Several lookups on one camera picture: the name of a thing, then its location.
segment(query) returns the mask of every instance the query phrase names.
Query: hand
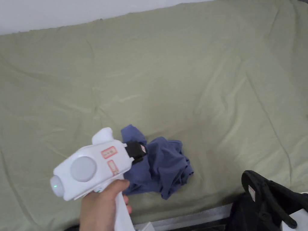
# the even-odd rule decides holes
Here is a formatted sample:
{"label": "hand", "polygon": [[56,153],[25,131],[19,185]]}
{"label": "hand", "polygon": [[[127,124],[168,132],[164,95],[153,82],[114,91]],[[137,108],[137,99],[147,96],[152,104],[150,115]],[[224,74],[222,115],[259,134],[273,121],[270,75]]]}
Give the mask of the hand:
{"label": "hand", "polygon": [[[102,192],[91,192],[81,202],[80,231],[113,231],[115,226],[116,196],[127,189],[128,180],[115,180]],[[128,197],[123,196],[125,204]]]}

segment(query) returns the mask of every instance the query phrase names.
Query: crumpled blue fabric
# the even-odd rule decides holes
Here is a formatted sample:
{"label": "crumpled blue fabric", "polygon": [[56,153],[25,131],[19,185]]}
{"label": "crumpled blue fabric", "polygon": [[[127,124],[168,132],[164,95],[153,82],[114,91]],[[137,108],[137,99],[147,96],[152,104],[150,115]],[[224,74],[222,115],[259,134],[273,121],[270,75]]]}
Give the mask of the crumpled blue fabric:
{"label": "crumpled blue fabric", "polygon": [[124,191],[126,195],[158,192],[166,200],[193,174],[189,159],[182,153],[181,141],[158,137],[147,144],[144,135],[132,125],[123,128],[121,134],[123,143],[138,141],[148,149],[143,161],[134,164],[124,174],[124,178],[130,181]]}

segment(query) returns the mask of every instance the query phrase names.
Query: round gray button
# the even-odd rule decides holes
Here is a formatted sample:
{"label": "round gray button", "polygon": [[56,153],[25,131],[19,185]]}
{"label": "round gray button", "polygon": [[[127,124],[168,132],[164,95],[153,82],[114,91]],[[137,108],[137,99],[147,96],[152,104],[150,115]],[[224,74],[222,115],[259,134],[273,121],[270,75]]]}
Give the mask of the round gray button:
{"label": "round gray button", "polygon": [[64,195],[64,187],[61,179],[58,176],[53,176],[50,179],[50,186],[57,197],[62,197]]}
{"label": "round gray button", "polygon": [[96,163],[87,156],[79,157],[71,166],[72,177],[79,182],[87,182],[96,173]]}

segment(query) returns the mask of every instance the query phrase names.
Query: black clip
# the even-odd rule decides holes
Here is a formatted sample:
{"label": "black clip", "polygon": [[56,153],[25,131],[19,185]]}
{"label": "black clip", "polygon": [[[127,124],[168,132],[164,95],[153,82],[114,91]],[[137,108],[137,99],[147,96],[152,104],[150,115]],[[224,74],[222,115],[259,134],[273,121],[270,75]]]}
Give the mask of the black clip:
{"label": "black clip", "polygon": [[129,157],[133,157],[134,161],[132,164],[136,164],[143,160],[143,157],[148,153],[147,147],[143,143],[137,141],[127,142],[125,148]]}

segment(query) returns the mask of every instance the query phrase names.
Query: black backpack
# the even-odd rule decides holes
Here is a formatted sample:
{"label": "black backpack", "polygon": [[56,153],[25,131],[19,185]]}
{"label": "black backpack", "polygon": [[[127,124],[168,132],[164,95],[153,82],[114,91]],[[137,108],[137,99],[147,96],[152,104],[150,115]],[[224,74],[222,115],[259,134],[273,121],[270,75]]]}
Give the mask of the black backpack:
{"label": "black backpack", "polygon": [[293,192],[247,170],[242,174],[245,193],[233,203],[225,231],[280,231],[281,221],[295,229],[297,223],[289,215],[308,211],[308,194]]}

